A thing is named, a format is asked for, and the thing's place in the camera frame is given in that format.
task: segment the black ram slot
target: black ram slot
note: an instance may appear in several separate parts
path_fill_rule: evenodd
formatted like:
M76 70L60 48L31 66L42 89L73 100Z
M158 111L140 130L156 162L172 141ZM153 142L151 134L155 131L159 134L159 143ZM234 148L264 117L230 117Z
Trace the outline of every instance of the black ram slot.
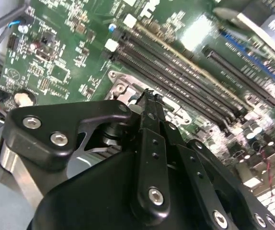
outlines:
M172 99L180 101L182 105L195 109L207 120L216 124L222 131L228 130L221 117L216 117L214 114L210 113L204 108L201 108L200 105L198 105L196 102L190 101L190 99L186 98L176 89L174 89L172 83L166 81L164 78L158 79L151 72L149 72L145 68L145 66L140 65L137 60L134 60L128 54L125 54L123 52L119 54L114 53L113 55L108 55L108 57L111 59L111 61L118 61L119 63L124 65L126 68L134 71L137 75L147 79L153 85L159 86L164 93L170 95Z
M200 91L203 91L204 94L207 94L209 98L212 98L214 101L217 101L222 106L226 107L228 110L231 111L235 115L236 118L241 117L243 114L239 111L237 107L227 102L225 99L221 98L218 94L213 92L208 87L204 86L202 83L200 83L197 79L195 79L193 76L189 76L181 67L177 66L173 63L173 61L176 62L182 62L175 56L170 56L166 50L163 48L160 48L162 51L157 51L154 47L152 47L150 44L145 42L143 39L139 39L138 37L134 36L133 34L130 34L129 36L126 36L126 34L123 34L120 38L124 39L125 41L128 40L133 45L136 45L146 52L149 52L151 55L156 57L159 61L163 62L165 66L171 68L173 71L175 71L177 74L184 76L187 78L187 80L190 82L191 85L193 85L196 89L199 89Z
M247 87L253 94L259 97L267 105L269 105L271 108L275 107L275 98L272 95L270 95L256 82L254 82L244 73L242 73L238 68L236 68L230 62L224 59L216 51L206 46L203 49L203 53L208 60L210 60L213 64L218 66L223 71L227 72L228 74L236 78L243 86Z
M166 77L166 79L168 79L170 82L177 85L181 90L186 92L191 98L194 99L194 101L198 102L199 104L204 104L204 106L208 107L210 110L217 113L218 115L220 115L223 118L228 117L228 119L226 119L226 121L228 121L229 124L232 124L231 121L234 120L234 118L232 116L229 116L226 112L223 112L219 107L213 105L210 101L203 98L202 96L201 97L195 96L195 94L192 93L192 88L185 85L184 82L177 81L177 80L179 80L179 78L176 78L173 75L171 75L170 73L168 73L167 71L162 70L160 68L160 66L158 66L159 62L156 61L156 63L155 63L155 61L154 61L155 59L152 60L151 58L147 57L143 53L138 52L137 50L135 50L133 47L130 47L130 46L126 46L126 48L124 49L124 52L129 54L131 57L135 57L136 59L142 61L144 63L144 65L147 65L149 67L149 69L152 69L151 72L154 72L157 75Z

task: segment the screw hole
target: screw hole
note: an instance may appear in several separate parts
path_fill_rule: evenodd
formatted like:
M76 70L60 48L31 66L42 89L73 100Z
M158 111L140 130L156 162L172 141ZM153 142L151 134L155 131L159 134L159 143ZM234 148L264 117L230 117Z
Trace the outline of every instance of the screw hole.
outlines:
M152 156L153 156L153 158L156 159L156 160L159 159L159 155L158 155L157 153L155 153L155 152L152 154Z
M149 113L148 116L149 116L152 120L155 120L155 119L156 119L155 115L152 114L152 113Z
M197 173L197 176L199 176L200 179L204 178L204 176L200 172Z
M196 142L195 144L196 144L196 146L197 146L199 149L202 149L202 148L203 148L202 145L201 145L199 142Z
M118 108L123 112L127 112L127 108L123 104L120 104Z

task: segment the black plastic bracket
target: black plastic bracket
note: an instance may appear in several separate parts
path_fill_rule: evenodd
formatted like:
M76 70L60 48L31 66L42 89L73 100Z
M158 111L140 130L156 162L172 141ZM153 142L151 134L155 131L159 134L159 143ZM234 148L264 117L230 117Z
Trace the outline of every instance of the black plastic bracket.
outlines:
M164 137L160 135L158 114L163 107L157 104L153 91L145 90L137 104L141 114L137 150L136 184L131 201L135 216L148 226L158 225L170 212L170 192Z
M213 177L212 186L217 193L226 194L221 196L224 208L229 210L228 214L232 216L233 222L239 229L275 230L269 220L270 218L275 222L275 217L203 143L190 140L187 146L196 152L207 173Z
M229 229L237 230L232 220L226 214L211 181L199 160L196 152L185 146L179 130L169 122L163 123L164 131L167 136L167 148L170 158L169 161L175 163L176 167L186 176L191 185L191 191L188 194L193 197L197 203L193 216L200 229L221 229L222 226L229 226ZM219 213L223 219L215 218Z
M72 156L78 133L85 132L90 138L103 123L126 122L130 109L120 101L96 101L33 106L14 109L7 115L2 133L9 149L24 156L38 166L55 171L64 169ZM27 117L41 123L30 129L23 124ZM68 142L57 146L50 140L54 133L64 134Z

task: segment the logo on circuit board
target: logo on circuit board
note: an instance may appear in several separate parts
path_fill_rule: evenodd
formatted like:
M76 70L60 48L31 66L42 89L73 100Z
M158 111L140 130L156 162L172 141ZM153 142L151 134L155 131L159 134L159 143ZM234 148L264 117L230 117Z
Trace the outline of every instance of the logo on circuit board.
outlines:
M15 81L18 81L21 78L19 72L15 69L9 69L7 75Z
M148 18L151 17L152 13L155 11L157 5L159 5L160 3L160 0L149 0L144 9L142 10L140 16L143 17L143 16L146 16Z

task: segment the green circuit board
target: green circuit board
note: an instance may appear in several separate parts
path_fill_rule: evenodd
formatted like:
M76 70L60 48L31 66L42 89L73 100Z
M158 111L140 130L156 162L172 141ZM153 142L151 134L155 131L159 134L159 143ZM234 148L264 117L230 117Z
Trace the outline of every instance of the green circuit board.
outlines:
M148 4L153 10L148 10L148 17L141 16ZM161 40L175 49L184 47L192 51L194 56L191 61L210 72L241 100L246 101L250 92L211 64L201 52L204 46L219 51L275 96L275 82L268 74L220 35L218 29L224 26L224 22L213 15L215 5L214 0L32 0L27 13L34 22L28 26L27 32L13 30L13 42L17 44L15 49L8 49L0 89L9 93L25 89L35 95L37 105L103 100L112 86L108 77L110 71L136 76L129 69L102 56L107 40L112 38L109 25L124 26L123 21L130 13L142 24L149 23L149 18L156 22L160 26L157 36ZM31 44L37 46L43 35L54 46L45 46L44 54L31 50ZM201 81L210 85L213 91L219 91L207 79ZM259 124L275 137L275 108L271 109L262 102L255 104ZM13 100L4 103L6 110L16 106ZM184 138L214 139L219 145L215 151L220 156L227 151L230 143L245 142L242 136L225 138L218 128L212 129L212 134L201 137L198 133L205 119L191 108L186 108L186 111L192 122L179 126Z

